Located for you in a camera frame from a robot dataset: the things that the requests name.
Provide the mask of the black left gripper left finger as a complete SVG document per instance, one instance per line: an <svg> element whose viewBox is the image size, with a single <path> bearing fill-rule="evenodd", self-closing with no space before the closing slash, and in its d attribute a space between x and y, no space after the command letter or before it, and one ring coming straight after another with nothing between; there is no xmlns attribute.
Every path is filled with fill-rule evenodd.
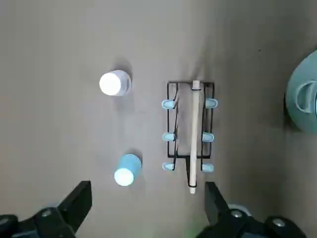
<svg viewBox="0 0 317 238"><path fill-rule="evenodd" d="M84 180L57 206L45 207L20 221L14 214L1 214L2 238L74 238L92 208L91 181Z"/></svg>

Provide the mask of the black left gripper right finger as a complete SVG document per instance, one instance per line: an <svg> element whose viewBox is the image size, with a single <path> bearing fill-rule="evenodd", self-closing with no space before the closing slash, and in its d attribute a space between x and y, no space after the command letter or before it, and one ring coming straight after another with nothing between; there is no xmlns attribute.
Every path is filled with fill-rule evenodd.
<svg viewBox="0 0 317 238"><path fill-rule="evenodd" d="M305 238L290 219L269 216L260 222L241 207L230 207L215 182L205 183L205 213L209 224L199 238Z"/></svg>

